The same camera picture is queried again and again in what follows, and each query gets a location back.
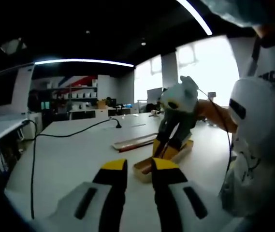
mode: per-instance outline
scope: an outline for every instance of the person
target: person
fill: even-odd
[[[275,0],[202,2],[223,19],[252,27],[258,35],[229,109],[205,100],[197,106],[198,116],[235,133],[237,158],[220,191],[223,208],[235,216],[254,216],[275,197]]]

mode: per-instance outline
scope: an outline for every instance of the computer screen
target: computer screen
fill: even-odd
[[[18,70],[0,75],[0,106],[12,103]]]

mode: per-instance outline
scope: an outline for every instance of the bright window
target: bright window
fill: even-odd
[[[162,86],[161,56],[154,57],[136,66],[134,74],[134,102],[147,100],[147,90]]]
[[[216,92],[215,103],[229,105],[232,88],[239,74],[226,36],[212,37],[177,48],[177,65],[179,83],[180,76],[190,76],[206,94]],[[201,92],[198,98],[207,99]]]

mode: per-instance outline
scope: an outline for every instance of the ceiling light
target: ceiling light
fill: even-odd
[[[189,13],[195,18],[195,20],[201,25],[207,35],[212,35],[212,31],[210,30],[209,26],[206,24],[204,19],[200,16],[200,14],[194,9],[194,7],[187,2],[187,0],[176,0],[179,2]]]
[[[103,64],[115,64],[127,67],[134,67],[132,64],[126,64],[121,62],[107,61],[107,60],[99,60],[99,59],[54,59],[54,60],[45,60],[35,62],[35,65],[39,64],[50,64],[50,63],[61,63],[61,62],[90,62],[90,63],[103,63]]]

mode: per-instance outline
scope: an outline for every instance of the white wall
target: white wall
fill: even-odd
[[[239,76],[243,76],[252,54],[254,37],[239,37],[229,39],[237,63]]]
[[[117,103],[134,104],[134,71],[117,79],[118,99]]]
[[[161,60],[163,88],[172,87],[178,83],[176,52],[162,56]]]
[[[108,75],[98,75],[98,99],[107,97],[118,99],[119,89],[117,78]]]
[[[9,105],[0,106],[0,116],[7,114],[26,113],[28,111],[28,97],[33,73],[33,65],[20,68]]]

